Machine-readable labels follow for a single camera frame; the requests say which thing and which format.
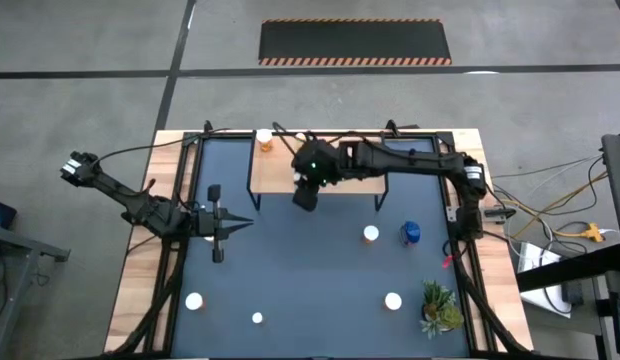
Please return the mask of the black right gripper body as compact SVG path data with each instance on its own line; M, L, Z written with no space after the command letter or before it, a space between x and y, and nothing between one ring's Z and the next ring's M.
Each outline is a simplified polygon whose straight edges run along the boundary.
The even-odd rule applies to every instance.
M339 151L322 139L306 141L292 161L294 184L293 203L312 212L318 201L321 187L340 180Z

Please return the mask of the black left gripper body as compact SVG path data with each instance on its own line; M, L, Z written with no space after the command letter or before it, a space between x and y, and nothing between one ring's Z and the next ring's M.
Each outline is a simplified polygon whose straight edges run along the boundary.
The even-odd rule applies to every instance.
M194 214L193 235L196 237L211 237L213 241L212 261L222 263L224 249L222 242L227 239L222 227L222 210L220 207L221 185L213 184L208 187L207 199L212 204L211 210L199 209Z

